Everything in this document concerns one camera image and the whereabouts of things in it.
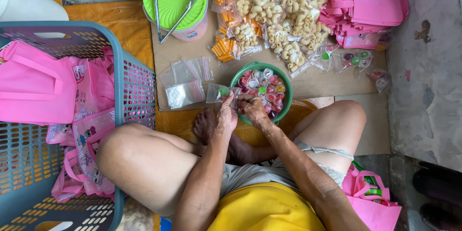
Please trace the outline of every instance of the concrete wall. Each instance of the concrete wall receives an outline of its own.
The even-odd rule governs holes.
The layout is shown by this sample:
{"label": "concrete wall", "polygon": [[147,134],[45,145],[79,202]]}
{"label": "concrete wall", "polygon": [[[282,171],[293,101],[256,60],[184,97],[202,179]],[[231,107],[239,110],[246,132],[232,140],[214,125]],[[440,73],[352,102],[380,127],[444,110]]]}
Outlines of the concrete wall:
{"label": "concrete wall", "polygon": [[391,148],[462,171],[460,0],[408,1],[387,53]]}

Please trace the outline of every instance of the person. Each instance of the person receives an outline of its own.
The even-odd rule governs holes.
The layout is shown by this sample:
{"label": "person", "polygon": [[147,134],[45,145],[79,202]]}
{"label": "person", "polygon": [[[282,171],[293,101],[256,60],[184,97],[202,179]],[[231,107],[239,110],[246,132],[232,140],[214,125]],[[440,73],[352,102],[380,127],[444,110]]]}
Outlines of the person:
{"label": "person", "polygon": [[193,132],[204,145],[140,124],[116,128],[98,148],[101,172],[172,220],[173,231],[369,230],[339,186],[366,124],[360,104],[318,109],[286,136],[259,97],[239,95],[241,112],[271,144],[254,148],[233,133],[233,98],[215,110],[216,120],[210,109],[198,115]]}

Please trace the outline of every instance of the gray plastic laundry basket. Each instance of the gray plastic laundry basket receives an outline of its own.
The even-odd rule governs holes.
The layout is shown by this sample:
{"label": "gray plastic laundry basket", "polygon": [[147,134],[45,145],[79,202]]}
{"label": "gray plastic laundry basket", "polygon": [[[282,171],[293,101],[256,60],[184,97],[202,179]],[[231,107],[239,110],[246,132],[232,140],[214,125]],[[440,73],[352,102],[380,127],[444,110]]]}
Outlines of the gray plastic laundry basket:
{"label": "gray plastic laundry basket", "polygon": [[[46,38],[50,36],[63,38]],[[0,22],[0,47],[12,40],[27,42],[56,58],[103,57],[101,48],[112,47],[115,125],[137,122],[155,128],[154,72],[122,50],[107,28],[89,21]],[[57,203],[51,196],[63,148],[45,142],[47,128],[0,122],[0,231],[46,230],[41,223],[47,221],[71,221],[67,231],[114,231],[124,206],[119,188],[115,189],[115,202],[84,194]]]}

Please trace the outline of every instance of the plastic container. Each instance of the plastic container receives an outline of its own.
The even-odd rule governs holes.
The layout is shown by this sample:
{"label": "plastic container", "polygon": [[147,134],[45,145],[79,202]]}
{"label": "plastic container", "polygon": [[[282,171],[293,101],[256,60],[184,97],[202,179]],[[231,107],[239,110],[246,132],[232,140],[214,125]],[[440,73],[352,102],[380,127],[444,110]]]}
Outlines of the plastic container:
{"label": "plastic container", "polygon": [[[65,33],[71,38],[45,39],[34,33]],[[155,128],[154,72],[124,51],[106,27],[89,21],[0,22],[0,45],[22,40],[54,56],[104,57],[114,51],[115,125],[138,122]],[[48,230],[46,221],[71,221],[66,230],[114,231],[121,221],[124,193],[115,202],[81,195],[56,203],[51,187],[61,170],[63,147],[45,142],[48,126],[0,122],[0,230]]]}
{"label": "plastic container", "polygon": [[0,21],[69,21],[53,0],[0,0]]}
{"label": "plastic container", "polygon": [[[290,105],[292,103],[292,86],[290,85],[289,78],[278,67],[275,67],[275,66],[273,66],[271,64],[268,64],[268,63],[260,63],[258,61],[249,62],[246,65],[244,65],[244,67],[240,71],[237,72],[237,74],[231,80],[230,86],[232,87],[235,84],[237,84],[237,81],[239,80],[240,77],[242,77],[244,75],[244,72],[246,72],[248,70],[263,71],[266,68],[273,70],[273,74],[277,75],[280,79],[282,79],[282,81],[284,82],[284,85],[286,86],[286,92],[284,92],[284,94],[286,96],[282,100],[283,108],[278,113],[278,116],[276,118],[274,118],[273,120],[271,120],[277,125],[277,124],[279,124],[279,120],[281,120],[286,115],[287,111],[289,111]],[[249,125],[252,124],[249,121],[249,119],[247,119],[247,116],[241,115],[241,114],[238,114],[238,116],[242,121],[246,122],[247,124],[249,124]]]}
{"label": "plastic container", "polygon": [[[190,0],[159,0],[160,27],[169,31],[183,14]],[[197,0],[172,35],[181,41],[192,42],[200,39],[207,31],[208,0]],[[149,21],[156,23],[154,0],[143,0],[145,14]]]}

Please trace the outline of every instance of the hand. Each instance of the hand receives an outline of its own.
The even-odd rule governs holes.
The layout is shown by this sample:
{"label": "hand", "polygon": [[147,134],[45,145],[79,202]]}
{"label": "hand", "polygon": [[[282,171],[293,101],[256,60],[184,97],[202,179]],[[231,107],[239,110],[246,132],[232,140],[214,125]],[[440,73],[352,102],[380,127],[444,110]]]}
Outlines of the hand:
{"label": "hand", "polygon": [[223,127],[227,134],[234,131],[237,125],[237,109],[230,107],[231,102],[234,101],[234,93],[230,91],[225,101],[221,104],[221,108],[215,115],[217,120],[217,127]]}
{"label": "hand", "polygon": [[237,98],[237,105],[242,108],[247,118],[252,122],[252,125],[257,129],[262,129],[262,123],[269,120],[263,107],[262,99],[258,96],[242,94]]}

